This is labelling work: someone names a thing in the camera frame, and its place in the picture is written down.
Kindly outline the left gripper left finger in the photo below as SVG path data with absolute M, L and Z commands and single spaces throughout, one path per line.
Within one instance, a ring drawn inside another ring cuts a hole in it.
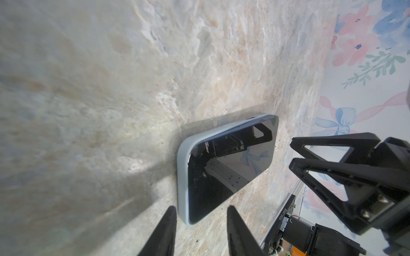
M 173 256 L 177 228 L 177 210 L 170 206 L 138 256 Z

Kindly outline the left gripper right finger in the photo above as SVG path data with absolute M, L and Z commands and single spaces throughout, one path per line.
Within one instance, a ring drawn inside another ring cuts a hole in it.
M 227 208 L 227 240 L 230 256 L 264 256 L 259 244 L 232 205 Z

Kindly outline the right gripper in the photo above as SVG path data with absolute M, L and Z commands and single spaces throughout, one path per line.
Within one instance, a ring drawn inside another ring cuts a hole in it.
M 407 256 L 410 145 L 393 137 L 380 141 L 369 132 L 295 137 L 290 147 L 306 159 L 293 159 L 289 168 L 353 233 L 378 229 L 389 244 L 386 254 Z M 324 158 L 305 146 L 349 147 L 342 160 L 366 160 L 370 155 L 366 164 L 320 161 Z

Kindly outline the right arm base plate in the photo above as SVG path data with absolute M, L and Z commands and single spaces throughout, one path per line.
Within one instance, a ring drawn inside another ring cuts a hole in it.
M 296 196 L 294 194 L 288 194 L 288 197 L 284 200 L 278 216 L 261 243 L 261 249 L 265 256 L 272 256 L 283 248 L 283 233 L 288 219 L 293 214 L 295 200 Z

